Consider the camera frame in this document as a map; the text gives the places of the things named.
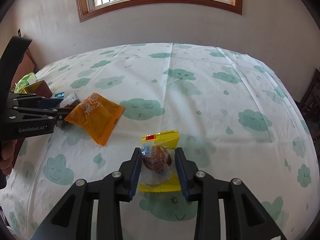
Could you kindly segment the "person's left hand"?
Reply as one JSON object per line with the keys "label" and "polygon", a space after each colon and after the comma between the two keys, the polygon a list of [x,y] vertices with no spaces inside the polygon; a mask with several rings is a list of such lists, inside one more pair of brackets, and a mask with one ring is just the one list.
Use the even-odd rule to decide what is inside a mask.
{"label": "person's left hand", "polygon": [[1,171],[4,175],[10,175],[12,172],[16,144],[17,140],[2,142]]}

